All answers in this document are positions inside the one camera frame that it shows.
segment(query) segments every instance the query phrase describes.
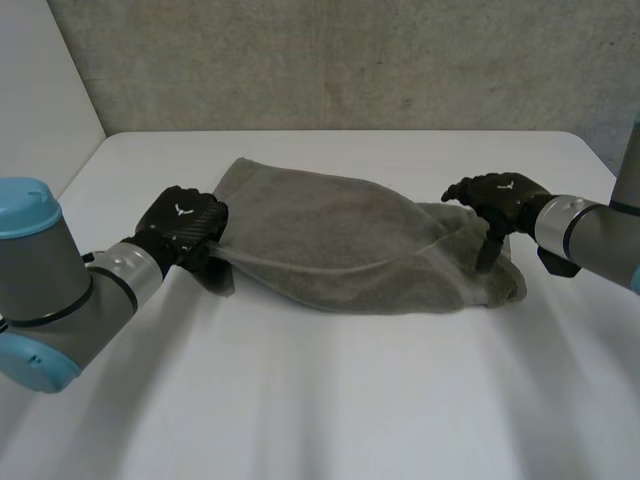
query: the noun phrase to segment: white table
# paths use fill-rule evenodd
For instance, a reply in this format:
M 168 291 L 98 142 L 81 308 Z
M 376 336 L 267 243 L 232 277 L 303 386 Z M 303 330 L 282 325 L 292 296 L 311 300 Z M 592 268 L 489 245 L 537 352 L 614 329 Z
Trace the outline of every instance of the white table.
M 212 190 L 239 156 L 416 201 L 491 171 L 601 202 L 614 183 L 557 132 L 121 134 L 62 196 L 80 249 L 129 235 L 169 185 Z M 0 478 L 637 479 L 640 300 L 512 244 L 528 297 L 454 315 L 328 314 L 240 274 L 217 298 L 174 271 L 63 393 L 0 380 Z

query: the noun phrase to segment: white wall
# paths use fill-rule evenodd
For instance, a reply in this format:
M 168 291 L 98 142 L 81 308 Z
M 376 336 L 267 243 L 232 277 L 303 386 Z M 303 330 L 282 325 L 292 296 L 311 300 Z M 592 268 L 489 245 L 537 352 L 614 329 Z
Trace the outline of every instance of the white wall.
M 59 196 L 104 131 L 45 0 L 0 0 L 0 176 Z

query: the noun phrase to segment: towel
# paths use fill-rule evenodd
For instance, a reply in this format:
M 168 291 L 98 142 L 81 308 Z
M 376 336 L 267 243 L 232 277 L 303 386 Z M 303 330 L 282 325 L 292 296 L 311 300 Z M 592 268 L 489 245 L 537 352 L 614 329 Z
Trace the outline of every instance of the towel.
M 526 295 L 507 242 L 492 270 L 476 273 L 488 226 L 462 207 L 245 158 L 214 194 L 229 206 L 229 222 L 212 254 L 313 308 L 445 313 Z

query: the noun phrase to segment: light blue joint cap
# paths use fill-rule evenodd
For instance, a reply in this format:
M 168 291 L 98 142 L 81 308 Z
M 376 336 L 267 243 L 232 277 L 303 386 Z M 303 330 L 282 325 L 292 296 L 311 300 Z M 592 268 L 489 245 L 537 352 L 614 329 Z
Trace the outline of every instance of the light blue joint cap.
M 82 370 L 69 357 L 22 335 L 0 334 L 0 371 L 30 390 L 58 393 Z
M 636 268 L 633 277 L 631 277 L 631 290 L 640 295 L 640 266 Z
M 62 217 L 47 184 L 35 178 L 0 178 L 0 240 L 34 235 Z

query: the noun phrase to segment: gray wall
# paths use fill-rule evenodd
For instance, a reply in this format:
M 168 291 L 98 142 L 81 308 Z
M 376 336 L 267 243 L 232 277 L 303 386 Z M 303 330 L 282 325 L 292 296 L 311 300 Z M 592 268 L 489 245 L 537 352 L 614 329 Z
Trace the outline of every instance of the gray wall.
M 540 129 L 614 171 L 640 0 L 49 0 L 109 134 Z

